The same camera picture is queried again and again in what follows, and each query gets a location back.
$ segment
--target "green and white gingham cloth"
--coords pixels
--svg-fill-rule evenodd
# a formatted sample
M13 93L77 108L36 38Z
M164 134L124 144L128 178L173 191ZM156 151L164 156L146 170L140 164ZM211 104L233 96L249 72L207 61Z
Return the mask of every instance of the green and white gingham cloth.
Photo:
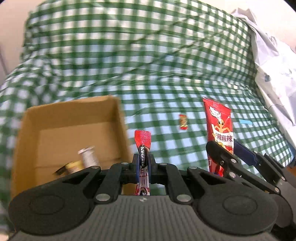
M39 5L26 23L22 63L0 92L3 213L23 113L58 101L118 96L134 153L134 131L144 129L152 133L156 162L208 169L202 97L212 98L232 109L236 139L286 166L291 150L256 94L250 44L243 21L196 0ZM188 117L186 131L179 128L180 113Z

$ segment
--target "silver screw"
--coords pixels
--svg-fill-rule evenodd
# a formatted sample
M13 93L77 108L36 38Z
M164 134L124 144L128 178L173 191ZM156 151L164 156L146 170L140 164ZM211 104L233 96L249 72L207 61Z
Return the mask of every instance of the silver screw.
M189 202L191 200L191 197L187 194L180 194L177 196L177 200L180 202Z
M235 178L236 177L236 174L234 172L230 172L229 173L229 176L231 176L232 178Z
M96 195L96 200L101 202L108 201L109 199L110 199L110 196L107 193L101 193Z

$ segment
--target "small candy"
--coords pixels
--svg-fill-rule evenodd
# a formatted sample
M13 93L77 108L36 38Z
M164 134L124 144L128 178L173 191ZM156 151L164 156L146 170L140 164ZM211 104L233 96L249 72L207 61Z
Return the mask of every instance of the small candy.
M181 130L187 130L187 115L180 114L180 129Z

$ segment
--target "snack packet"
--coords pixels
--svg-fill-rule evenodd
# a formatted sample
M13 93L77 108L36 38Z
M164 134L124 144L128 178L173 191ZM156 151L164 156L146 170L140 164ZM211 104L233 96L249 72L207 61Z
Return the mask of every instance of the snack packet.
M148 173L148 155L151 146L151 132L135 131L135 142L140 154L140 179L137 184L135 195L149 196L149 173Z
M207 98L203 98L207 118L207 140L216 141L233 154L233 129L230 117L231 110L226 106ZM223 176L224 169L208 156L210 172Z

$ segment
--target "blue object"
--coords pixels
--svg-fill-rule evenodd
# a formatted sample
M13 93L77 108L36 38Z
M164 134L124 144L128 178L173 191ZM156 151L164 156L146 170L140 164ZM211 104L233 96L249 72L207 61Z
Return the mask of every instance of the blue object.
M242 159L248 166L256 166L257 160L254 152L234 139L233 153Z
M253 122L251 122L250 120L239 119L239 122L240 122L240 124L253 125Z

